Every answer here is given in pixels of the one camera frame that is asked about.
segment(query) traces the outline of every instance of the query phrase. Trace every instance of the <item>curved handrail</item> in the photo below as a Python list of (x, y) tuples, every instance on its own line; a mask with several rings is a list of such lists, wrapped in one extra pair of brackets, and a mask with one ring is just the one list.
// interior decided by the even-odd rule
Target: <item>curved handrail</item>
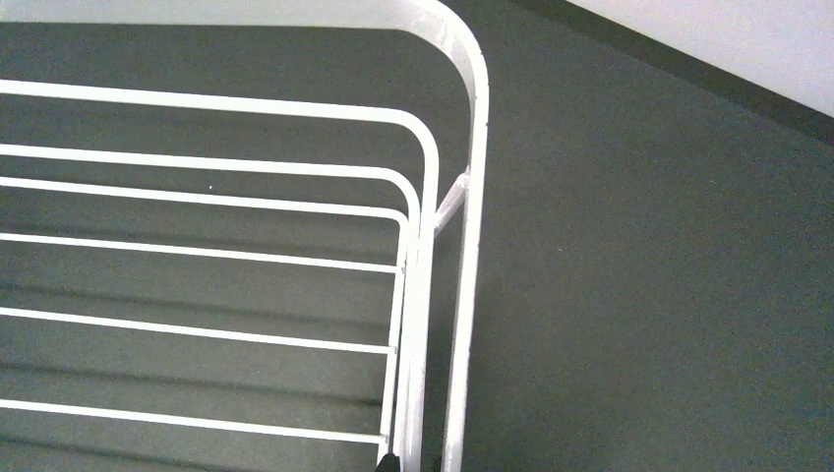
[[(470, 136), (468, 176), (465, 192), (463, 240), (457, 288), (454, 346), (452, 348), (446, 437), (444, 440), (444, 472), (460, 469), (463, 426), (465, 419), (469, 349), (474, 316), (475, 282), (478, 246), (481, 233), (484, 178), (486, 171), (487, 125), (489, 117), (489, 80), (486, 61), (480, 46), (466, 23), (438, 0), (3, 0), (0, 21), (39, 23), (110, 23), (157, 25), (275, 26), (321, 27), (367, 30), (401, 30), (421, 37), (438, 48), (454, 64), (469, 95)], [(437, 167), (429, 175), (429, 160), (437, 159), (437, 146), (431, 134), (426, 137), (425, 125), (416, 120), (419, 130), (403, 123), (423, 145), (427, 172), (423, 186), (421, 217), (420, 278), (431, 276), (434, 249), (434, 215), (437, 207)], [(419, 306), (418, 316), (405, 320), (403, 333), (409, 333), (409, 348), (414, 349), (409, 377), (425, 376), (428, 336), (429, 286), (423, 287), (424, 298), (412, 293), (410, 303)], [(420, 469), (422, 449), (423, 396), (422, 385), (411, 383), (408, 395), (411, 417), (405, 438), (396, 439), (395, 450), (404, 450), (405, 472)], [(398, 402), (397, 417), (403, 402)]]

